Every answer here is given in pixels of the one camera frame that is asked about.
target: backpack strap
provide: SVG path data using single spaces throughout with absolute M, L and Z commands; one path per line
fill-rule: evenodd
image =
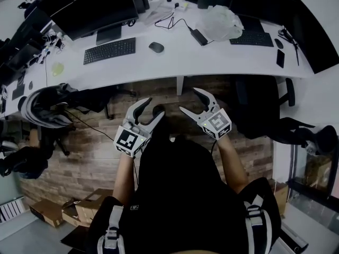
M 122 211 L 123 206 L 115 205 L 113 207 L 106 234 L 101 236 L 97 242 L 98 254 L 103 254 L 103 247 L 111 253 L 125 254 L 123 237 L 119 233 L 119 221 Z
M 267 211 L 262 210 L 263 199 L 257 195 L 253 200 L 253 203 L 245 201 L 246 207 L 246 230 L 248 238 L 248 254 L 255 254 L 255 240 L 254 240 L 254 229 L 256 226 L 263 226 L 265 222 L 266 229 L 266 246 L 265 254 L 268 254 L 272 245 L 272 223 Z

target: forearm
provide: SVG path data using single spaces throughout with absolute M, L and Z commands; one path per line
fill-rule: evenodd
M 128 205 L 134 193 L 133 158 L 121 154 L 113 197 L 124 206 Z
M 248 185 L 248 177 L 238 153 L 227 135 L 218 140 L 218 147 L 226 182 L 236 193 L 240 193 Z

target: gray floor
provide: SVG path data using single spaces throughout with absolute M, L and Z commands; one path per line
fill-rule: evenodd
M 61 254 L 70 247 L 60 243 L 75 227 L 68 223 L 57 229 L 41 220 L 36 220 L 15 234 L 0 241 L 1 254 Z

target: desk leg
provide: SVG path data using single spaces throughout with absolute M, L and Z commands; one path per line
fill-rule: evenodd
M 184 76 L 176 77 L 176 94 L 180 96 L 182 94 L 182 87 L 184 85 Z

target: black and white marker cube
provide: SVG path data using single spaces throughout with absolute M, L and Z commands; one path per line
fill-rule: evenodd
M 144 137 L 119 126 L 117 134 L 115 135 L 114 145 L 118 151 L 134 157 L 141 148 L 146 145 L 148 139 L 150 139 L 150 136 Z
M 232 122 L 222 108 L 200 125 L 203 131 L 215 139 L 220 139 L 232 129 Z

